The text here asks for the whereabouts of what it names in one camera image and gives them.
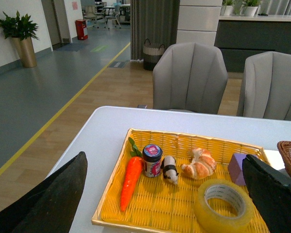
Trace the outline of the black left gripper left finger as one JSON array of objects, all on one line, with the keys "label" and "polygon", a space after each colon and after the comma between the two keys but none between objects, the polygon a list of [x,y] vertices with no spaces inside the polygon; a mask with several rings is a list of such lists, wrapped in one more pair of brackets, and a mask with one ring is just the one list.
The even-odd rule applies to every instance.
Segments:
[{"label": "black left gripper left finger", "polygon": [[81,151],[39,185],[0,211],[0,233],[67,233],[87,175]]}]

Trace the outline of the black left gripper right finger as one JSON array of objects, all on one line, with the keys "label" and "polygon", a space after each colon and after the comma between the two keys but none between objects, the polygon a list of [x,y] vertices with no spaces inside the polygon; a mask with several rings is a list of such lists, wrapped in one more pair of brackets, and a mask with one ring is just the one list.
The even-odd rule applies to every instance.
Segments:
[{"label": "black left gripper right finger", "polygon": [[255,207],[272,233],[291,233],[291,178],[248,154],[244,180]]}]

